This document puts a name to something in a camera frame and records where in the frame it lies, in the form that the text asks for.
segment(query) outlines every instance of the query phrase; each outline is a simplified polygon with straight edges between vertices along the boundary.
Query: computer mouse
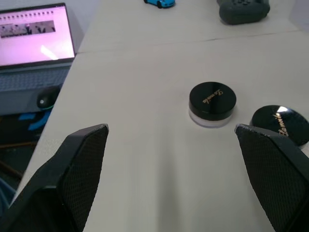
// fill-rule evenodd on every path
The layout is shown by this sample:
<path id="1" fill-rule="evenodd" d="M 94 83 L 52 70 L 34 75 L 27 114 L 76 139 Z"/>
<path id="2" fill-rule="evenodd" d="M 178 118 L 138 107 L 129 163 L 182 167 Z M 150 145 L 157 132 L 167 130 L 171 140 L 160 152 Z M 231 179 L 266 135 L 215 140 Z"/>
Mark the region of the computer mouse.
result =
<path id="1" fill-rule="evenodd" d="M 51 109 L 57 100 L 60 90 L 61 86 L 53 86 L 44 89 L 38 94 L 37 106 L 41 110 Z"/>

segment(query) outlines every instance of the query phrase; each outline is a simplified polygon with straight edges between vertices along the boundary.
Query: blue toy car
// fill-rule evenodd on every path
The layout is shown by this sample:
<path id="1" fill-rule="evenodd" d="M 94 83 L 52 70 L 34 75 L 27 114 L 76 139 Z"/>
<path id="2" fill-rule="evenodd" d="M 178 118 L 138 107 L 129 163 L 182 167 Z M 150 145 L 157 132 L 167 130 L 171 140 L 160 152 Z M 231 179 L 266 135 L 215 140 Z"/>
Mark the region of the blue toy car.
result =
<path id="1" fill-rule="evenodd" d="M 144 0 L 144 2 L 156 5 L 160 9 L 175 5 L 175 0 Z"/>

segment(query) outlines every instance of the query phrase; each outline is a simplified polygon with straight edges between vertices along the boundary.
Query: black lid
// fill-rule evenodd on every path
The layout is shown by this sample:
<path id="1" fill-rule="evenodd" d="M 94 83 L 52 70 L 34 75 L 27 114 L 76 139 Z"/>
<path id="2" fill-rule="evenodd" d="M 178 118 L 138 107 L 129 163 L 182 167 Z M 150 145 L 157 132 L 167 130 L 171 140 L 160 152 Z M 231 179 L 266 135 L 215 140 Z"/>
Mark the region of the black lid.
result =
<path id="1" fill-rule="evenodd" d="M 234 91 L 218 82 L 199 84 L 190 93 L 190 110 L 196 116 L 209 121 L 226 119 L 233 113 L 235 104 Z"/>
<path id="2" fill-rule="evenodd" d="M 289 137 L 297 146 L 309 141 L 309 123 L 298 112 L 279 105 L 267 105 L 258 109 L 250 125 L 275 131 Z"/>

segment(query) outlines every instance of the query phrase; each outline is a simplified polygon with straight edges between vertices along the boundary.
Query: white table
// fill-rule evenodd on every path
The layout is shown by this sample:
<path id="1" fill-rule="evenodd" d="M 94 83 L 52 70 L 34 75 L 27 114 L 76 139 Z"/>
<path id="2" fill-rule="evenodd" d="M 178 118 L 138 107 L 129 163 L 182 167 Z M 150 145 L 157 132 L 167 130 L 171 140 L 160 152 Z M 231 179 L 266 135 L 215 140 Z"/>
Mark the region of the white table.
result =
<path id="1" fill-rule="evenodd" d="M 200 42 L 295 31 L 289 21 L 295 0 L 270 0 L 268 17 L 259 23 L 229 26 L 220 21 L 216 0 L 176 0 L 158 9 L 143 0 L 106 0 L 98 7 L 80 52 L 111 51 L 154 44 Z"/>
<path id="2" fill-rule="evenodd" d="M 19 190 L 68 134 L 108 123 L 85 232 L 273 232 L 234 127 L 268 104 L 309 118 L 308 41 L 297 31 L 79 54 Z M 238 98 L 220 129 L 188 116 L 190 90 L 206 81 Z"/>

